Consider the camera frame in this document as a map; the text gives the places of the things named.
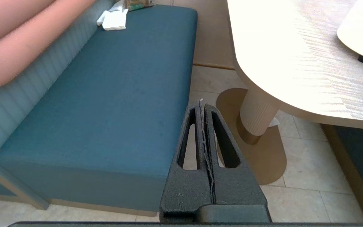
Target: table top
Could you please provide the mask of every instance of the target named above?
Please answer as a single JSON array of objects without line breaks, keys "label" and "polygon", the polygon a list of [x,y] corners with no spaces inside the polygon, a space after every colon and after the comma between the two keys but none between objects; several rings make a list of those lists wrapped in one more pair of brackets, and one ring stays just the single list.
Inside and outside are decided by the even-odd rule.
[{"label": "table top", "polygon": [[363,63],[337,38],[356,0],[228,0],[235,70],[300,118],[363,128]]}]

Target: wooden baseboard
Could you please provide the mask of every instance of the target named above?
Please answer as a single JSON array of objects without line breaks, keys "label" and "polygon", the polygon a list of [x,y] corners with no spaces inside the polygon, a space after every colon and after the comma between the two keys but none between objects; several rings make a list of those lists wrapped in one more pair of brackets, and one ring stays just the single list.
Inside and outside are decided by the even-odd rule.
[{"label": "wooden baseboard", "polygon": [[332,125],[321,125],[363,211],[363,180]]},{"label": "wooden baseboard", "polygon": [[23,203],[23,200],[21,200],[16,195],[0,195],[0,200],[2,200],[2,201],[9,201],[9,202]]}]

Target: floor grout line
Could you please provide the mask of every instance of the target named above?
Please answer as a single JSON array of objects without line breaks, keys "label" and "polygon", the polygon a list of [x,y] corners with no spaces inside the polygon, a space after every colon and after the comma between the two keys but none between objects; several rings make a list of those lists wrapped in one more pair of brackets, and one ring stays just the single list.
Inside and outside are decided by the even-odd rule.
[{"label": "floor grout line", "polygon": [[[277,186],[277,185],[271,185],[271,184],[264,184],[262,186],[270,186],[270,187],[284,187],[284,186]],[[351,193],[345,193],[345,192],[336,192],[336,191],[323,191],[323,190],[315,190],[315,189],[307,189],[307,188],[299,188],[299,187],[288,187],[285,186],[286,188],[291,188],[291,189],[300,189],[300,190],[307,190],[307,191],[317,191],[317,192],[328,192],[328,193],[336,193],[336,194],[342,194],[342,195],[354,195]]]},{"label": "floor grout line", "polygon": [[324,143],[328,143],[330,144],[328,141],[323,141],[323,140],[314,140],[314,139],[308,139],[308,138],[297,138],[297,139],[303,139],[303,140],[307,140],[307,141],[315,141],[315,142],[324,142]]},{"label": "floor grout line", "polygon": [[285,178],[284,178],[284,174],[282,174],[282,181],[284,182],[284,187],[286,187],[286,184],[285,184]]},{"label": "floor grout line", "polygon": [[297,122],[295,121],[294,116],[293,116],[293,115],[291,115],[291,117],[292,117],[292,120],[294,120],[294,125],[295,125],[295,128],[297,128],[297,132],[298,132],[299,137],[300,137],[300,138],[302,138],[302,137],[301,137],[301,134],[299,133],[299,129],[298,129],[298,126],[297,126]]},{"label": "floor grout line", "polygon": [[327,211],[326,204],[324,203],[323,196],[321,195],[321,192],[320,191],[319,191],[319,195],[320,195],[321,201],[323,202],[324,209],[326,210],[327,217],[329,218],[329,221],[331,222],[331,218],[330,218],[329,212]]},{"label": "floor grout line", "polygon": [[213,94],[220,94],[220,93],[218,93],[218,92],[211,92],[211,91],[204,91],[204,90],[195,90],[195,89],[190,89],[190,91],[198,91],[198,92],[207,92],[207,93],[213,93]]}]

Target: white napkin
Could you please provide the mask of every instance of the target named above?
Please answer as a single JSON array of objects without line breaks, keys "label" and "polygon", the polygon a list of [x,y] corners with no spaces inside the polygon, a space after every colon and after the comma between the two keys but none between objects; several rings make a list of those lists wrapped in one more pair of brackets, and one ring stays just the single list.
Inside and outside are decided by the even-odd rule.
[{"label": "white napkin", "polygon": [[98,26],[101,26],[103,24],[103,22],[105,21],[105,17],[108,13],[111,12],[115,12],[115,11],[119,11],[119,12],[123,12],[124,13],[124,0],[120,0],[118,2],[116,2],[116,4],[114,4],[109,10],[105,10],[102,15],[99,17],[99,19],[96,21],[96,24]]},{"label": "white napkin", "polygon": [[121,11],[113,11],[106,13],[102,27],[106,31],[125,29],[125,21],[127,20],[128,9]]}]

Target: bench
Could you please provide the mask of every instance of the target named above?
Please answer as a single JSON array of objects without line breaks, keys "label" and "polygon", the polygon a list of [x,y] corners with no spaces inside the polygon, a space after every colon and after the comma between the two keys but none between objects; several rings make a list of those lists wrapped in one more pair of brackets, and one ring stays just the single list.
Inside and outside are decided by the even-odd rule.
[{"label": "bench", "polygon": [[186,109],[193,9],[157,5],[98,29],[0,148],[46,198],[157,211]]}]

